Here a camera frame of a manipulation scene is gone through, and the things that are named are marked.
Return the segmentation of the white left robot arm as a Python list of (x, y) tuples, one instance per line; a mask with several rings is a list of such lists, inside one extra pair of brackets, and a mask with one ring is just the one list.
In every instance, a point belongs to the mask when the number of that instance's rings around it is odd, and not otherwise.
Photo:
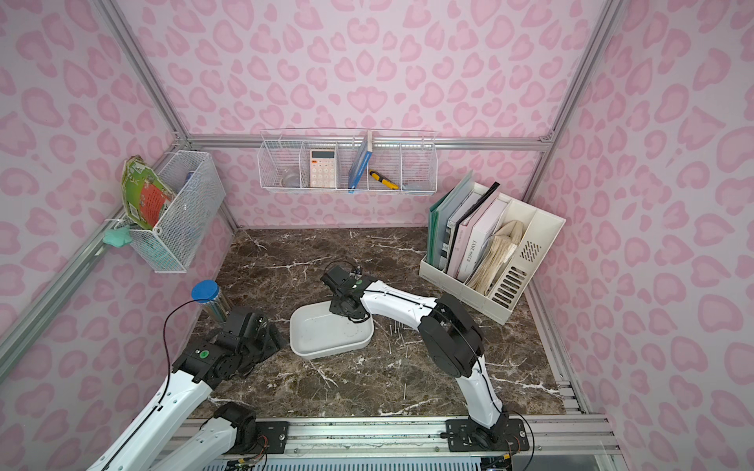
[(228, 451), (266, 453), (270, 442), (260, 437), (253, 410), (227, 403), (188, 443), (158, 458), (185, 420), (223, 382), (249, 375), (286, 346), (284, 336), (263, 314), (248, 307), (233, 309), (205, 339), (187, 345), (155, 397), (90, 469), (200, 470)]

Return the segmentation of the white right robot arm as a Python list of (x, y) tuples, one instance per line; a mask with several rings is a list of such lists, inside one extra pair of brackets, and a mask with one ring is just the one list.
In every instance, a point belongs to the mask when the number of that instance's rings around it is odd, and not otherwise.
[(332, 292), (331, 313), (355, 324), (383, 316), (416, 330), (435, 365), (456, 380), (477, 426), (492, 432), (507, 424), (510, 414), (486, 369), (483, 333), (455, 296), (416, 296), (340, 266), (321, 282)]

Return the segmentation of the white plastic storage box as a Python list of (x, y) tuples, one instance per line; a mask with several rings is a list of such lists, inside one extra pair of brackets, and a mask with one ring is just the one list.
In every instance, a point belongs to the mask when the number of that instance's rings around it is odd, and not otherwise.
[(298, 308), (291, 317), (292, 351), (306, 360), (363, 349), (374, 334), (371, 318), (353, 323), (329, 310), (330, 302), (318, 302)]

